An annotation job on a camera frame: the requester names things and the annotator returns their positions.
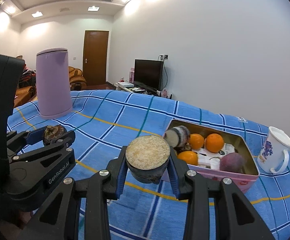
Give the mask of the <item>large orange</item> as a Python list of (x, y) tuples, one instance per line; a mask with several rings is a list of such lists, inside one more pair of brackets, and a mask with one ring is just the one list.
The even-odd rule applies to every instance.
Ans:
[(224, 147), (224, 139), (217, 133), (208, 135), (205, 139), (205, 148), (209, 152), (218, 153)]

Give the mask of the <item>dark cut taro piece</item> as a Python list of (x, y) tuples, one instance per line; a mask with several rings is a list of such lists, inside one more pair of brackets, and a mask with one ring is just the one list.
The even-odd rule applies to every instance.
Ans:
[(159, 184), (167, 168), (170, 152), (170, 146), (162, 137), (145, 135), (130, 142), (125, 157), (136, 180), (144, 184)]

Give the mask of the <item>brown leather sofa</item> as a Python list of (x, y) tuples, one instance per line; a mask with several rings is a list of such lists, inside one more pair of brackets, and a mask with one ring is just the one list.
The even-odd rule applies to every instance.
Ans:
[(37, 90), (35, 86), (27, 86), (23, 88), (18, 88), (16, 90), (14, 99), (14, 108), (22, 106), (29, 101), (32, 101), (37, 95)]

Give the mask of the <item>purple sweet potato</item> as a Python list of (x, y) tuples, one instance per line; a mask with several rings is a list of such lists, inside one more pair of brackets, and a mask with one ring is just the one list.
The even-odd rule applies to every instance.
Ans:
[(240, 173), (245, 164), (245, 159), (236, 152), (229, 153), (222, 157), (219, 164), (221, 171)]

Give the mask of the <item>pink metal tin box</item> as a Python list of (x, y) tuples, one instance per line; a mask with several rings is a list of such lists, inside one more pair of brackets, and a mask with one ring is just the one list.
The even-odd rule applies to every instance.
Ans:
[[(203, 137), (207, 137), (212, 133), (217, 133), (223, 137), (225, 142), (220, 153), (212, 153), (205, 148), (194, 150), (198, 155), (198, 164), (189, 165), (189, 168), (209, 179), (221, 180), (225, 177), (229, 177), (243, 193), (246, 193), (258, 179), (259, 169), (243, 137), (231, 132), (220, 131), (207, 126), (177, 119), (171, 120), (167, 128), (171, 129), (181, 125), (186, 126), (190, 132), (200, 134)], [(239, 173), (221, 171), (219, 169), (221, 158), (232, 152), (240, 154), (240, 156), (245, 160), (245, 164), (242, 166)]]

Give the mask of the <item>white blue printed mug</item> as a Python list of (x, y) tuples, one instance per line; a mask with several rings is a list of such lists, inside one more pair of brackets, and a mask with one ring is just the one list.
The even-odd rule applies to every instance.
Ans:
[(289, 151), (290, 137), (283, 130), (270, 126), (257, 163), (266, 173), (281, 174), (288, 166)]

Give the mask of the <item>purple electric kettle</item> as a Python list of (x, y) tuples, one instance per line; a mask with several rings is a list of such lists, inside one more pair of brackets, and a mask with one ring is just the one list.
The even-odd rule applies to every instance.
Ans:
[(36, 84), (42, 118), (59, 118), (72, 110), (66, 48), (51, 48), (37, 53)]

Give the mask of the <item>orange in tin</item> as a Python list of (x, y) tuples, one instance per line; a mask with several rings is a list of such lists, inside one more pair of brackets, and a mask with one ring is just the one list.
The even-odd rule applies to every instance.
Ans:
[(198, 155), (193, 151), (180, 152), (177, 158), (185, 161), (187, 164), (198, 165)]

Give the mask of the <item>small orange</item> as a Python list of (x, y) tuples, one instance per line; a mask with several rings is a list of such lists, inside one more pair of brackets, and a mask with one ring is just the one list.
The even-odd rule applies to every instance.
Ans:
[(192, 133), (189, 135), (188, 143), (190, 144), (193, 150), (199, 150), (204, 146), (205, 138), (198, 134)]

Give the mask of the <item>white tv stand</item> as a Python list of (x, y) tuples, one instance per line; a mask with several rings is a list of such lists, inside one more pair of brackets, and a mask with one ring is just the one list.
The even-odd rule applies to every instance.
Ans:
[(148, 94), (154, 96), (160, 96), (161, 94), (159, 90), (151, 89), (150, 87), (139, 87), (128, 81), (116, 82), (114, 85), (117, 90), (123, 90), (129, 93)]

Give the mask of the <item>brown wooden door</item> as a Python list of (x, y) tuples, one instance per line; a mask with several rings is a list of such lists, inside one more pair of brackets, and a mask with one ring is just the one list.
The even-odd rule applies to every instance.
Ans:
[(86, 30), (83, 48), (83, 76), (88, 86), (106, 82), (109, 31)]

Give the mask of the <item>black television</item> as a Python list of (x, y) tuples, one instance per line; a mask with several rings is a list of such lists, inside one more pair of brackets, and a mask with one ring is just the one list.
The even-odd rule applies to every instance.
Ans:
[(155, 90), (161, 90), (162, 75), (162, 61), (135, 59), (134, 85), (145, 86)]

